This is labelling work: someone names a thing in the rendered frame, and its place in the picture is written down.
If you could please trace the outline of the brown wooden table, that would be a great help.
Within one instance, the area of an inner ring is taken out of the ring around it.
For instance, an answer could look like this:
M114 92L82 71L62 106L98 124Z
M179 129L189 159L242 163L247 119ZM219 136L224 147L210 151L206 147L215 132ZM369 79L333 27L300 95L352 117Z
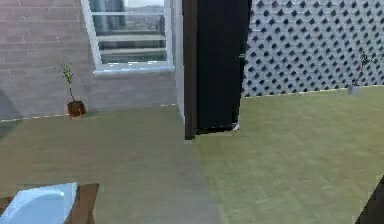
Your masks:
M77 186L77 195L72 210L64 224L95 224L93 209L99 185L83 184ZM0 198L0 216L14 196Z

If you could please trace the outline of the white framed window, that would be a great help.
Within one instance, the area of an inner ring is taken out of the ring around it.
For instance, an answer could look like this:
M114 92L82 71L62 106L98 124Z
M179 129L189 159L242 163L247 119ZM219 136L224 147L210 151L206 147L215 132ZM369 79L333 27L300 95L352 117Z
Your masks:
M96 75L174 69L171 0L81 0Z

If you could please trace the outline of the black room door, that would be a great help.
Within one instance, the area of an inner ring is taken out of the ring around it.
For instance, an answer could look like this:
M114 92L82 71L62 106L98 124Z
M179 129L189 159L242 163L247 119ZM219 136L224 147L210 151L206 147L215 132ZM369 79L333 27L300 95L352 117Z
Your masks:
M237 130L253 0L182 0L185 138Z

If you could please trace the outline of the green plant in brown pot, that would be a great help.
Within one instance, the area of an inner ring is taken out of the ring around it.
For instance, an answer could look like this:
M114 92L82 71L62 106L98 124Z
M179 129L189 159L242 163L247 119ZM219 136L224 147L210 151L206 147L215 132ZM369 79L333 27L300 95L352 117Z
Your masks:
M70 94L70 101L66 104L67 112L70 120L73 120L75 117L83 119L83 116L87 113L86 106L82 100L75 98L73 94L73 76L72 64L66 63L63 60L57 60L56 63L60 66L62 77L65 79L68 85L68 91Z

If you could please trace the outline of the thin plant in grey pot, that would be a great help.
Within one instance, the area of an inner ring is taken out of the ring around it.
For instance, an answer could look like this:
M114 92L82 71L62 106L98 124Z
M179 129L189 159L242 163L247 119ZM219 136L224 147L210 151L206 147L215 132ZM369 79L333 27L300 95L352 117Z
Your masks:
M359 53L360 65L358 70L358 76L352 81L351 85L348 87L348 93L350 95L354 95L360 90L358 82L360 78L364 75L364 67L372 61L370 56L364 50L360 50Z

